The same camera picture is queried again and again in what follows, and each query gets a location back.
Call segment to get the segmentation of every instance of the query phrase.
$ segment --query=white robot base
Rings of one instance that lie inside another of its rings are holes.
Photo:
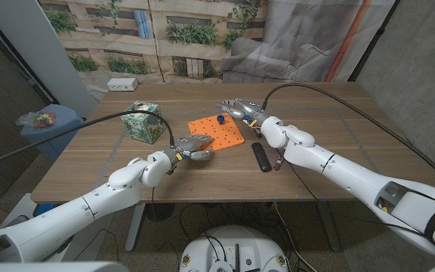
[[[206,231],[186,247],[180,259],[180,272],[287,270],[288,262],[278,244],[255,229],[239,225]]]

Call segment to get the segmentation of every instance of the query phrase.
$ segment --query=black remote control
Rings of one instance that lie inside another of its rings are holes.
[[[260,143],[254,143],[251,145],[253,152],[255,153],[256,160],[260,166],[261,171],[269,172],[271,171],[271,164],[264,152],[263,146]]]

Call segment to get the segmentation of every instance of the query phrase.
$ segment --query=blue bin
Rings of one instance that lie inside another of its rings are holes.
[[[61,105],[49,105],[42,109],[44,112],[55,112],[57,113],[57,124],[50,125],[45,128],[33,128],[29,126],[23,127],[21,131],[21,136],[27,139],[30,143],[35,143],[37,141],[44,140],[58,133],[66,131],[67,129],[73,128],[77,125],[83,124],[83,119],[68,107]],[[47,156],[51,161],[56,161],[58,156],[65,150],[65,147],[73,139],[77,131],[66,134],[64,136],[58,137],[52,141],[45,144],[39,145],[38,150]]]

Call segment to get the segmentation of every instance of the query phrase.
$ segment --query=plastic bag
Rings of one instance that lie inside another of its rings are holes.
[[[34,128],[44,128],[49,125],[57,124],[57,113],[42,112],[23,114],[16,120],[16,125],[31,126]]]

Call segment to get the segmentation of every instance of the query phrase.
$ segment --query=printed wall backdrop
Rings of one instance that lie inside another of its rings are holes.
[[[101,99],[140,84],[345,81],[389,0],[39,0]]]

